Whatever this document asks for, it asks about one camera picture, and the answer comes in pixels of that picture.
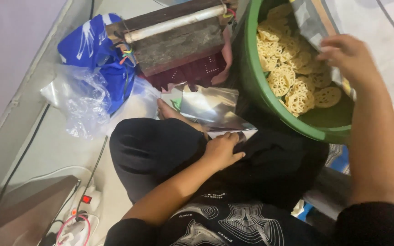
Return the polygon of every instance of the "blue cloth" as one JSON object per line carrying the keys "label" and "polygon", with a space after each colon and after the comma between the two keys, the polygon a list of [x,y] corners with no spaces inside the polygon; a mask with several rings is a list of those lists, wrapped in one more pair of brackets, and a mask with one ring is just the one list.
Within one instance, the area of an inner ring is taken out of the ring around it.
{"label": "blue cloth", "polygon": [[129,59],[119,64],[121,51],[111,49],[113,43],[107,37],[106,25],[119,21],[121,18],[116,14],[99,14],[72,31],[57,46],[64,64],[100,69],[112,101],[109,114],[129,97],[135,75],[134,65]]}

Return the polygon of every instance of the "black t-shirt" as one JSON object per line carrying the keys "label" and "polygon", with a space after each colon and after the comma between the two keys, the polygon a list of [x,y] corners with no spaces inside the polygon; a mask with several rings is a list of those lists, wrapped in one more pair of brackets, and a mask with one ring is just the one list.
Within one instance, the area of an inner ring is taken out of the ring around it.
{"label": "black t-shirt", "polygon": [[353,205],[338,216],[327,238],[288,212],[223,191],[195,196],[160,228],[124,219],[105,246],[320,246],[394,245],[394,205]]}

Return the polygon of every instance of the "maroon cloth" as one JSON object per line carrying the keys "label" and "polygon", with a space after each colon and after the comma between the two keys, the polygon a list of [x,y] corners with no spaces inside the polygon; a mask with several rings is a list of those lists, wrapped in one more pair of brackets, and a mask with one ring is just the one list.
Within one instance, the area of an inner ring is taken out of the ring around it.
{"label": "maroon cloth", "polygon": [[188,82],[191,89],[194,88],[194,85],[208,88],[212,85],[211,79],[225,68],[226,61],[220,51],[214,55],[146,77],[146,79],[159,91],[162,91],[162,88],[168,91],[168,84],[179,84],[184,81]]}

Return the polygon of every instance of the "hand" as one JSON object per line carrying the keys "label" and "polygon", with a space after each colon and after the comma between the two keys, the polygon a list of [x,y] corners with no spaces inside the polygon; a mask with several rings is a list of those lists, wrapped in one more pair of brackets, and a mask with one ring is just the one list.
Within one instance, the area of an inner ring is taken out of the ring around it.
{"label": "hand", "polygon": [[318,60],[340,69],[358,92],[384,84],[365,43],[347,34],[324,38]]}
{"label": "hand", "polygon": [[233,148],[239,141],[237,133],[227,132],[206,144],[206,151],[201,160],[219,170],[234,164],[243,158],[244,152],[233,154]]}

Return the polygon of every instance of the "plastic bag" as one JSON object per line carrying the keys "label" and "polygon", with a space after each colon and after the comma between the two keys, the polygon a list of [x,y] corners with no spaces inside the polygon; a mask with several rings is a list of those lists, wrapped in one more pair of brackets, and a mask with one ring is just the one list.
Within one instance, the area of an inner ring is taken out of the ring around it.
{"label": "plastic bag", "polygon": [[147,80],[136,76],[130,97],[113,114],[110,123],[103,126],[103,132],[110,136],[121,120],[156,118],[158,113],[156,100],[160,97],[160,91],[154,88]]}
{"label": "plastic bag", "polygon": [[106,80],[86,67],[57,65],[56,71],[56,79],[42,88],[41,94],[66,116],[66,132],[93,139],[110,121]]}

